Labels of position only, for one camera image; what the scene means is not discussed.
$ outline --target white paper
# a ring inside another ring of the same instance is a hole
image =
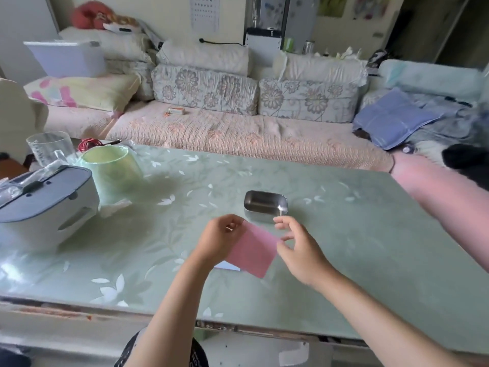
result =
[[[199,34],[219,30],[219,0],[190,0],[192,30]]]
[[[215,266],[217,269],[228,269],[230,271],[241,271],[238,267],[229,264],[227,261],[222,261],[218,265]]]

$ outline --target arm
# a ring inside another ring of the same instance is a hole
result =
[[[362,336],[385,367],[467,366],[417,328],[403,321],[357,284],[339,273],[321,248],[294,218],[275,218],[277,229],[290,229],[277,245],[290,272],[329,300]]]
[[[236,215],[225,215],[209,222],[197,247],[176,274],[126,367],[188,367],[205,280],[241,237],[242,222]]]

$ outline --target picture on wall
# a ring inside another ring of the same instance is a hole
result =
[[[381,19],[390,0],[357,0],[353,19]]]
[[[321,17],[341,18],[345,11],[346,0],[319,0],[317,15]]]

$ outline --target red plush toy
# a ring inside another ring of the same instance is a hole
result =
[[[80,29],[105,29],[104,23],[110,23],[107,16],[113,13],[103,2],[89,1],[73,11],[71,23]]]

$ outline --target gray lid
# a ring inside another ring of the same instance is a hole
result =
[[[26,193],[0,207],[0,223],[20,222],[42,214],[68,198],[90,178],[89,169],[68,166],[46,179],[39,189]]]

